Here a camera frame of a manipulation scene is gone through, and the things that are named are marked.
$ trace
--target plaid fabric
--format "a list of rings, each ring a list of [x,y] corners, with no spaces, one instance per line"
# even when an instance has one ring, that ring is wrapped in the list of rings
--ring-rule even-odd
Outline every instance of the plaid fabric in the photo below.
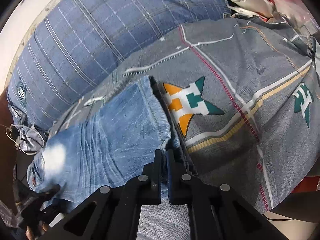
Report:
[[[8,101],[28,125],[48,129],[133,52],[181,23],[226,11],[224,0],[62,0],[26,44]],[[21,123],[17,112],[13,118]]]

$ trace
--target brown surface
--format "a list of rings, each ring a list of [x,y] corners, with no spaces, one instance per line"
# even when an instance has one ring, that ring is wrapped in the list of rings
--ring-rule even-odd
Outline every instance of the brown surface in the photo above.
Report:
[[[7,89],[0,95],[0,124],[10,127],[13,120],[8,108],[6,93]],[[5,134],[3,126],[0,126],[0,145],[0,199],[16,213],[12,191],[12,168],[15,165],[17,150],[14,143]]]

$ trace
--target red object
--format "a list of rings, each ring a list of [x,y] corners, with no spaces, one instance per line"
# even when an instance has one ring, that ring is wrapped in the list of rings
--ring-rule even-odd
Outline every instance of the red object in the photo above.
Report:
[[[316,191],[320,176],[305,177],[291,193]]]

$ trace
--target black cable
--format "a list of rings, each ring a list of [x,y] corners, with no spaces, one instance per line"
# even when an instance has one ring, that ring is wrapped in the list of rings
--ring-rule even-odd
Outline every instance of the black cable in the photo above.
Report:
[[[262,214],[266,219],[270,220],[270,221],[290,221],[290,220],[294,220],[294,218],[285,218],[285,219],[273,219],[273,218],[268,218],[265,216],[265,214]]]

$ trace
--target person's finger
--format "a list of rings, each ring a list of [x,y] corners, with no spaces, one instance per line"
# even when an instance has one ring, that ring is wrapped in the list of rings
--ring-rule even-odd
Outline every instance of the person's finger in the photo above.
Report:
[[[27,227],[26,237],[28,238],[28,240],[35,240],[35,236],[30,227]]]
[[[42,228],[44,231],[48,231],[50,227],[47,224],[43,224]]]

